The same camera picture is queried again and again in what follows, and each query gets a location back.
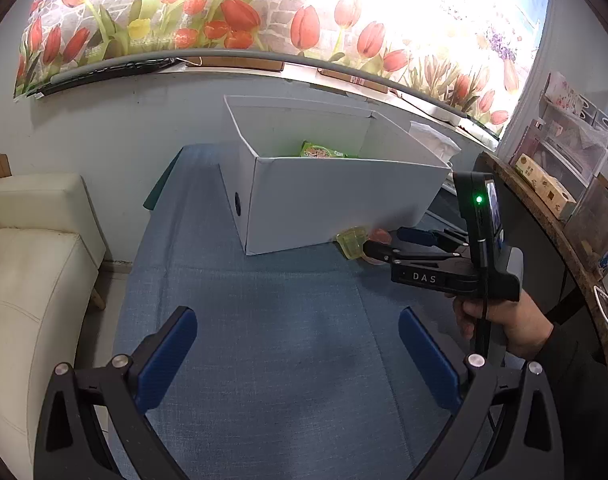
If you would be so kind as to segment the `black sleeved right forearm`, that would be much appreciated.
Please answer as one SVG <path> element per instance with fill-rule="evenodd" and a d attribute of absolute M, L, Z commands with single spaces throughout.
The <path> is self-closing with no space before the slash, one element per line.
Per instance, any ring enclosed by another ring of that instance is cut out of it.
<path fill-rule="evenodd" d="M 566 479 L 608 479 L 608 370 L 547 318 L 535 360 L 558 413 Z"/>

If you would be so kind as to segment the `right hand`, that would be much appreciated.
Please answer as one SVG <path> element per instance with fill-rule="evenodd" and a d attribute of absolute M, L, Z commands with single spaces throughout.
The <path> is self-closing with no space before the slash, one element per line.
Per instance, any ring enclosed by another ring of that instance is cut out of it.
<path fill-rule="evenodd" d="M 553 324 L 525 290 L 517 302 L 495 302 L 487 308 L 478 300 L 455 297 L 453 311 L 465 339 L 471 340 L 475 336 L 475 323 L 487 318 L 503 328 L 508 351 L 528 361 L 535 359 L 553 332 Z"/>

